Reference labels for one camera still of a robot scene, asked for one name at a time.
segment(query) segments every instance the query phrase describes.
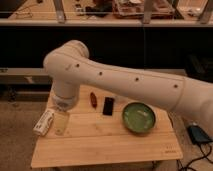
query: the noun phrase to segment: black wall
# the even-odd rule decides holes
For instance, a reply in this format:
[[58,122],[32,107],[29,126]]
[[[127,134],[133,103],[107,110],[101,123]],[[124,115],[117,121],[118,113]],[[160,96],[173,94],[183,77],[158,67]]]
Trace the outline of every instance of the black wall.
[[0,27],[0,67],[41,68],[45,55],[77,39],[93,60],[135,68],[184,68],[189,54],[213,57],[213,28]]

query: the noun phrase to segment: wood grain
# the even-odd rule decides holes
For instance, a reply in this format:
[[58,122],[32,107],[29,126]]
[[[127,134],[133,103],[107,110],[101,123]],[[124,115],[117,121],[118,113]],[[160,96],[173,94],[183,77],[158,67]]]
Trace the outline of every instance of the wood grain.
[[[89,95],[94,92],[94,109]],[[103,116],[104,97],[114,97],[113,116]],[[156,114],[155,127],[148,134],[135,135],[122,123],[122,110],[133,100],[90,86],[81,86],[78,104],[69,110],[69,121],[62,136],[54,123],[45,137],[37,141],[32,167],[77,166],[129,163],[182,158],[182,152],[167,113],[151,107]],[[51,107],[51,94],[47,107]]]

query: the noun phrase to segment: green bowl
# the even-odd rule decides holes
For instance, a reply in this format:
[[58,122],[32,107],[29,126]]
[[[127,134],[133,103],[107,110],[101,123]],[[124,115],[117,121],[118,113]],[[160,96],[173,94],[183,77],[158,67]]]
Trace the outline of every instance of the green bowl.
[[139,102],[133,102],[123,109],[124,125],[134,133],[147,133],[155,125],[153,110]]

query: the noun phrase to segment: black smartphone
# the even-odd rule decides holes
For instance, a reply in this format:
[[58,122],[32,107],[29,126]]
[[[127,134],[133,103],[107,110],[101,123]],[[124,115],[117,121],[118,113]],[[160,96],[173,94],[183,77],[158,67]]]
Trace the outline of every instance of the black smartphone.
[[114,106],[114,98],[112,97],[105,97],[104,100],[104,108],[103,108],[103,114],[111,116],[113,113],[113,106]]

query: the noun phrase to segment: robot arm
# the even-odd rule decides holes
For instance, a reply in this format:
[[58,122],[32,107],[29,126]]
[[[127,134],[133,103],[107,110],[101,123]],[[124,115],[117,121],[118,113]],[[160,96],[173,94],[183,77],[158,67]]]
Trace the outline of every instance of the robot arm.
[[53,102],[61,110],[78,101],[80,84],[105,89],[180,114],[213,136],[213,85],[183,76],[100,64],[87,47],[70,41],[44,60],[53,77]]

